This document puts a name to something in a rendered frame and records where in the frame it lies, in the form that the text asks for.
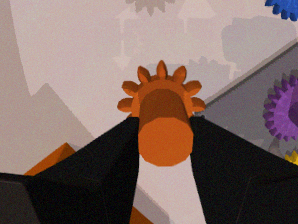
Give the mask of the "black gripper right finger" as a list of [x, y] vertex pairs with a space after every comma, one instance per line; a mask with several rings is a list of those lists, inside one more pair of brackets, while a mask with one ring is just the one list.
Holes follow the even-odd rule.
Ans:
[[193, 179], [206, 224], [298, 224], [298, 165], [201, 116], [193, 131]]

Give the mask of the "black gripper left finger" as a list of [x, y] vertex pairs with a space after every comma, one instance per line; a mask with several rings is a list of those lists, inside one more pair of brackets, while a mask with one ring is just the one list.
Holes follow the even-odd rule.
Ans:
[[140, 117], [128, 117], [35, 176], [0, 172], [0, 224], [129, 224]]

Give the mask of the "yellow gear with black stripe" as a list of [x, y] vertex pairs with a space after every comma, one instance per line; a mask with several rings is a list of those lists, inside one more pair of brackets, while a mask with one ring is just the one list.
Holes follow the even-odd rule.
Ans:
[[295, 153], [295, 151], [293, 151], [293, 153], [291, 153], [291, 157], [289, 157], [289, 155], [286, 155], [285, 160], [298, 165], [298, 153]]

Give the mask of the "orange gear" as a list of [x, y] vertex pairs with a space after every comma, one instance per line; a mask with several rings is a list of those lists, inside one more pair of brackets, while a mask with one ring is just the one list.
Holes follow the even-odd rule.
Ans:
[[[189, 117], [193, 112], [204, 111], [205, 101], [196, 95], [202, 88], [200, 81], [186, 79], [186, 68], [181, 65], [169, 76], [164, 61], [157, 67], [157, 75], [138, 67], [136, 81], [124, 80], [122, 89], [128, 95], [118, 101], [122, 112], [132, 112], [128, 117], [140, 117], [138, 152], [146, 161], [157, 167], [173, 167], [188, 159], [193, 149], [193, 131]], [[126, 117], [126, 119], [128, 119]]]

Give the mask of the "purple gear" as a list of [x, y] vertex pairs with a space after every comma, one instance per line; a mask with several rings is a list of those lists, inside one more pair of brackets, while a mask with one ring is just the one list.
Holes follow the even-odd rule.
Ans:
[[267, 95], [271, 103], [263, 105], [270, 112], [262, 117], [267, 120], [265, 125], [271, 136], [289, 143], [290, 137], [297, 140], [298, 135], [298, 77], [290, 75], [289, 81], [282, 79], [282, 87], [273, 88], [275, 95]]

